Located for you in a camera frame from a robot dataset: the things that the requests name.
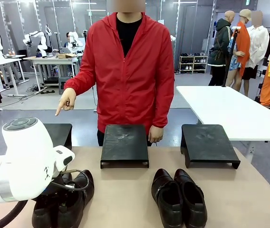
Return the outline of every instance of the shoe pair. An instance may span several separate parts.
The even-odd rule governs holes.
[[[207,222],[207,209],[203,191],[182,169],[174,180],[164,169],[159,169],[152,183],[155,200],[165,228],[203,228]]]
[[[65,174],[65,185],[74,186],[82,191],[62,190],[53,196],[39,196],[32,215],[34,228],[78,228],[83,210],[94,195],[92,174],[84,170],[74,180],[71,174]]]

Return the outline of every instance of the shoe shelf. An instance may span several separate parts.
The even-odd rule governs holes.
[[[196,62],[197,60],[201,61],[202,59],[204,61],[203,63]],[[180,73],[189,72],[193,74],[194,72],[200,71],[206,73],[207,63],[208,63],[208,56],[179,56],[178,70]]]

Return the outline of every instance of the white shirt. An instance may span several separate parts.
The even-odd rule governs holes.
[[[256,65],[265,57],[268,43],[269,33],[264,26],[255,28],[251,26],[247,28],[250,36],[250,59],[248,60],[246,67],[255,68]]]

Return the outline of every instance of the red jacket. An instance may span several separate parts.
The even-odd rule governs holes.
[[[174,95],[173,52],[169,30],[143,13],[131,49],[124,52],[116,29],[116,15],[90,28],[79,74],[64,88],[77,95],[95,83],[98,130],[108,124],[167,125]]]

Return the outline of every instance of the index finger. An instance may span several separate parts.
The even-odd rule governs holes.
[[[63,105],[64,105],[64,104],[63,104],[62,102],[59,103],[58,108],[57,108],[57,110],[56,110],[55,116],[58,116],[58,115],[59,115],[61,109],[63,108]]]

